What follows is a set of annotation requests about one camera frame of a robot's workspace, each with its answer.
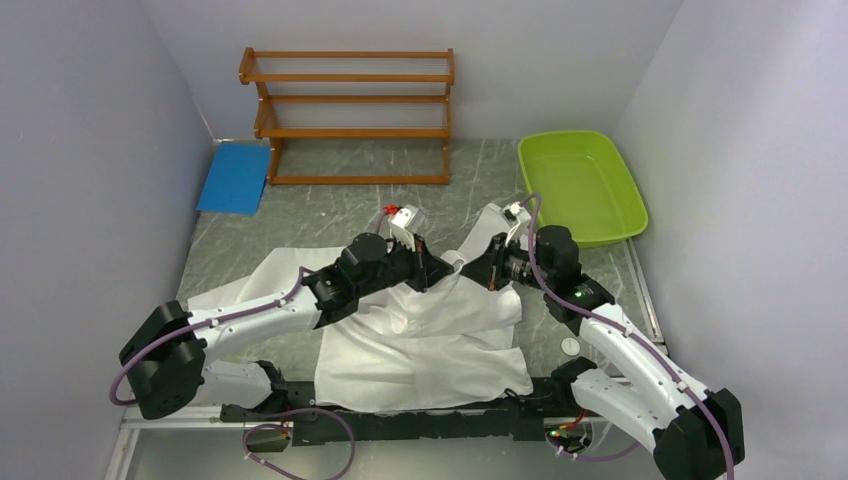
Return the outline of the white shirt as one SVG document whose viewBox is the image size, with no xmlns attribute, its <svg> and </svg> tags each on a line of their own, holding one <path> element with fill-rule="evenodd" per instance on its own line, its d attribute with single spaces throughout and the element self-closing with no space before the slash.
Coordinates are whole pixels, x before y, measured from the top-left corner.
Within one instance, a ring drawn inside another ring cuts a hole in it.
<svg viewBox="0 0 848 480">
<path fill-rule="evenodd" d="M 487 204 L 459 250 L 441 259 L 469 266 L 507 229 L 498 206 Z M 248 276 L 187 300 L 192 312 L 237 307 L 294 286 L 298 268 L 329 266 L 342 246 L 276 248 Z M 524 355 L 512 346 L 522 305 L 511 286 L 488 291 L 453 273 L 425 293 L 405 284 L 360 300 L 356 313 L 323 332 L 314 369 L 316 402 L 366 413 L 458 407 L 497 399 L 510 389 L 533 392 Z M 203 385 L 190 404 L 235 404 L 277 412 L 283 392 L 276 368 L 207 360 Z"/>
</svg>

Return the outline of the white round brooch backing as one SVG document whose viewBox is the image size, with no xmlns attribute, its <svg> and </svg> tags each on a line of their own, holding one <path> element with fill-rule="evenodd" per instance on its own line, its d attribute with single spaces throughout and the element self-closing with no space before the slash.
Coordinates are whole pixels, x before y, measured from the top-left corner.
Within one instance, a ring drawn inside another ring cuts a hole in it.
<svg viewBox="0 0 848 480">
<path fill-rule="evenodd" d="M 568 356 L 578 356 L 581 352 L 581 346 L 575 338 L 565 338 L 561 341 L 560 347 L 562 352 Z"/>
</svg>

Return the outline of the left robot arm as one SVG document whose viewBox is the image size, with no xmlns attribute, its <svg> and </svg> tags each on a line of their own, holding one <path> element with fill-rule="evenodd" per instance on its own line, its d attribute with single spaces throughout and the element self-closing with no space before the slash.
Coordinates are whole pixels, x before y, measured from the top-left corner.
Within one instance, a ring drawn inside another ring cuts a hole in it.
<svg viewBox="0 0 848 480">
<path fill-rule="evenodd" d="M 294 285 L 255 300 L 187 311 L 156 307 L 119 354 L 129 404 L 159 420 L 193 403 L 222 404 L 272 420 L 291 410 L 281 371 L 269 361 L 233 364 L 224 356 L 268 338 L 318 330 L 357 312 L 361 299 L 405 284 L 423 293 L 453 274 L 423 238 L 406 245 L 362 233 L 320 269 L 301 267 Z"/>
</svg>

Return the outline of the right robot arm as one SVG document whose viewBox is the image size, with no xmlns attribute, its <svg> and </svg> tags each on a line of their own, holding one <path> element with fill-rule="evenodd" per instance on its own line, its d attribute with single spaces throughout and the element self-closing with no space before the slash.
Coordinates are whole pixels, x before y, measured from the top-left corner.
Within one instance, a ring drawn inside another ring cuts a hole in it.
<svg viewBox="0 0 848 480">
<path fill-rule="evenodd" d="M 737 397 L 708 388 L 653 344 L 614 296 L 583 272 L 567 228 L 543 227 L 527 247 L 496 234 L 461 273 L 490 291 L 512 284 L 542 291 L 551 316 L 629 382 L 620 384 L 588 359 L 571 360 L 551 373 L 550 401 L 559 413 L 582 408 L 603 416 L 649 451 L 666 479 L 731 477 L 744 460 Z"/>
</svg>

